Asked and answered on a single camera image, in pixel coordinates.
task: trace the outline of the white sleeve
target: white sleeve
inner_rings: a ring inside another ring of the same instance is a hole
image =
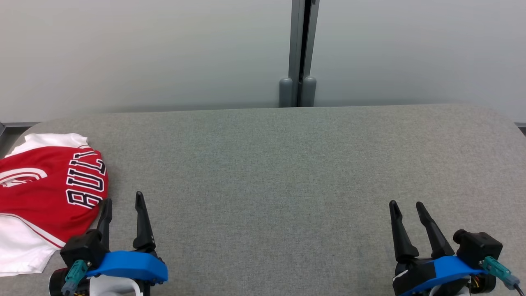
[[[88,146],[88,138],[79,134],[29,134],[24,137],[26,142],[15,147],[13,152],[6,157],[29,151],[40,147],[73,147]]]

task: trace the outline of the floor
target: floor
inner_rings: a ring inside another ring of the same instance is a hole
[[[11,149],[11,146],[16,142],[16,139],[22,135],[28,127],[8,127],[0,135],[0,159],[4,158],[4,156],[9,152]]]

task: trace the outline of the robotic arm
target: robotic arm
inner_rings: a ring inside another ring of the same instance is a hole
[[[102,205],[97,229],[72,237],[60,251],[67,268],[56,270],[49,279],[50,296],[120,296],[134,292],[150,296],[150,287],[168,280],[168,269],[155,252],[143,194],[135,196],[137,238],[133,251],[109,250],[112,200]]]
[[[402,224],[402,214],[396,201],[389,203],[394,253],[398,262],[393,278],[396,296],[461,296],[491,292],[497,278],[510,289],[519,288],[519,279],[497,259],[502,244],[485,232],[458,230],[453,240],[459,244],[457,255],[424,207],[417,202],[420,222],[425,226],[431,243],[431,258],[420,259],[418,249],[411,244]]]

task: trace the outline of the red fabric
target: red fabric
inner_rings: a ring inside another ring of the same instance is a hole
[[[41,147],[0,160],[0,179],[5,181],[13,170],[14,175],[31,176],[0,185],[0,213],[41,228],[32,227],[58,247],[62,243],[53,238],[65,243],[83,234],[97,217],[98,203],[107,197],[108,174],[100,152],[91,148]],[[35,173],[39,170],[47,176]]]

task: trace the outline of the white fabric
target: white fabric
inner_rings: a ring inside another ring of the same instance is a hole
[[[26,142],[13,149],[11,155],[29,151],[40,147],[73,147],[79,148],[88,145],[88,138],[79,134],[29,134],[24,137]]]
[[[88,139],[79,134],[29,134],[25,136],[25,140],[25,143],[17,146],[6,157],[40,147],[82,147],[88,144]],[[0,175],[4,175],[3,182],[7,183],[17,182],[16,178],[11,177],[14,174],[16,172],[13,173],[13,171],[10,171],[9,174],[0,172]],[[44,172],[38,176],[44,178],[47,175]],[[33,231],[31,227],[38,228],[29,222],[24,223],[20,217],[0,213],[0,277],[41,273],[51,255],[60,250]],[[62,246],[65,244],[62,241],[55,243]]]

